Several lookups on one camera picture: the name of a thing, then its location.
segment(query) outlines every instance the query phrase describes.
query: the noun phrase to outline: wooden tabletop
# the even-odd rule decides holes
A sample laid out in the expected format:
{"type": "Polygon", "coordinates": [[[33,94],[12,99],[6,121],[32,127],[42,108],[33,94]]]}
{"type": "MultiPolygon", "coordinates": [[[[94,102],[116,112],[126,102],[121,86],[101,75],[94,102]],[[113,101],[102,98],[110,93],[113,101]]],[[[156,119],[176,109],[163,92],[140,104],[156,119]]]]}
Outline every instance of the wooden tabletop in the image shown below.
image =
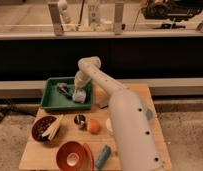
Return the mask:
{"type": "MultiPolygon", "coordinates": [[[[155,143],[163,161],[164,170],[171,170],[172,165],[169,153],[148,86],[146,84],[136,83],[127,83],[126,85],[136,91],[147,104],[148,108],[152,110],[153,118],[150,120],[150,126],[154,135],[155,143]]],[[[62,125],[57,136],[51,142],[39,143],[36,142],[30,135],[20,161],[19,169],[59,170],[56,164],[56,154],[58,149],[67,141],[78,141],[80,143],[87,143],[90,146],[95,160],[98,158],[105,144],[110,146],[112,154],[107,160],[103,170],[121,170],[115,141],[105,127],[105,122],[109,116],[108,108],[100,109],[98,106],[99,102],[107,97],[106,93],[100,87],[94,85],[94,103],[91,110],[73,112],[64,111],[62,113],[55,113],[54,116],[64,114],[62,125]],[[98,135],[92,135],[87,131],[81,131],[77,128],[73,119],[76,114],[80,113],[84,114],[86,119],[94,118],[99,121],[101,124],[101,130],[98,135]]],[[[35,121],[50,114],[54,113],[47,113],[44,110],[39,109],[35,121]]]]}

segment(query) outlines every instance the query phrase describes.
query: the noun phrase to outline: black wall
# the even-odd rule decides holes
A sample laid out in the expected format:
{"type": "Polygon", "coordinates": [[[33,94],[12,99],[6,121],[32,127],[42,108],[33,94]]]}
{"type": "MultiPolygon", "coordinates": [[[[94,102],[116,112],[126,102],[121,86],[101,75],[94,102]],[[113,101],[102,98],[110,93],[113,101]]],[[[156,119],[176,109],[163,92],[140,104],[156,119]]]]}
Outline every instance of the black wall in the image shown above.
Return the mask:
{"type": "Polygon", "coordinates": [[[203,37],[0,40],[0,80],[74,76],[99,56],[114,78],[203,77],[203,37]]]}

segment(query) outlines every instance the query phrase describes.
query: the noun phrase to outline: food item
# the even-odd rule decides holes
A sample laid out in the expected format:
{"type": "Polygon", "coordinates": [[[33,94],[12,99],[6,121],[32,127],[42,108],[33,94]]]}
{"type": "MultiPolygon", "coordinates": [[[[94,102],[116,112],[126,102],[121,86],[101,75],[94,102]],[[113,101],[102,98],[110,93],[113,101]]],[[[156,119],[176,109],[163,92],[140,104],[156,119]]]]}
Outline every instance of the food item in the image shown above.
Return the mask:
{"type": "Polygon", "coordinates": [[[89,121],[87,122],[87,130],[91,133],[91,134],[98,134],[100,131],[100,124],[97,120],[95,119],[89,119],[89,121]]]}
{"type": "Polygon", "coordinates": [[[32,136],[36,141],[48,141],[48,136],[43,137],[42,134],[56,120],[53,116],[46,116],[39,119],[32,128],[32,136]]]}
{"type": "Polygon", "coordinates": [[[72,100],[74,102],[84,103],[86,96],[86,91],[84,89],[77,89],[73,93],[72,100]]]}

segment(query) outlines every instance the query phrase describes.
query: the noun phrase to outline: white object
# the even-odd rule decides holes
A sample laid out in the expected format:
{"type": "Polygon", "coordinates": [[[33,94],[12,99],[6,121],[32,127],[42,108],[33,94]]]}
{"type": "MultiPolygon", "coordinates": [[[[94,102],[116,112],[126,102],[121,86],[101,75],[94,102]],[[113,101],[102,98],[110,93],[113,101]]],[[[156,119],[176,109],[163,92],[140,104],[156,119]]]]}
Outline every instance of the white object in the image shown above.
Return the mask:
{"type": "Polygon", "coordinates": [[[105,124],[106,124],[106,128],[107,128],[108,132],[110,133],[110,135],[113,135],[113,128],[111,125],[110,118],[107,118],[105,124]]]}
{"type": "Polygon", "coordinates": [[[79,155],[76,153],[70,153],[67,156],[67,164],[69,166],[75,166],[79,162],[79,155]]]}
{"type": "Polygon", "coordinates": [[[78,66],[80,70],[74,81],[76,89],[92,78],[110,95],[110,119],[122,170],[163,170],[138,94],[100,71],[98,57],[83,58],[78,66]]]}
{"type": "Polygon", "coordinates": [[[74,91],[72,99],[74,102],[84,103],[86,99],[86,92],[83,89],[77,89],[74,91]]]}
{"type": "Polygon", "coordinates": [[[58,8],[59,8],[59,13],[62,16],[62,19],[64,21],[65,24],[68,24],[71,22],[71,17],[70,14],[68,12],[68,4],[67,4],[67,0],[59,0],[58,1],[58,8]]]}

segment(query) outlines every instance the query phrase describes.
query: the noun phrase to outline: brown bowl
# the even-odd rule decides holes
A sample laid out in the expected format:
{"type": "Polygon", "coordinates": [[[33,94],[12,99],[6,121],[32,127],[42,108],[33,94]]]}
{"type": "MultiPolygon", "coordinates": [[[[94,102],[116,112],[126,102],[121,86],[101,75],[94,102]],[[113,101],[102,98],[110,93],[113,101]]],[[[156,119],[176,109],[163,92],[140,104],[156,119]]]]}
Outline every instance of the brown bowl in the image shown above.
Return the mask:
{"type": "Polygon", "coordinates": [[[76,141],[69,141],[60,147],[56,155],[56,162],[63,171],[76,171],[82,167],[84,156],[83,146],[76,141]]]}
{"type": "Polygon", "coordinates": [[[45,116],[36,121],[32,127],[32,137],[38,142],[48,141],[48,136],[42,137],[42,134],[56,120],[54,116],[45,116]]]}

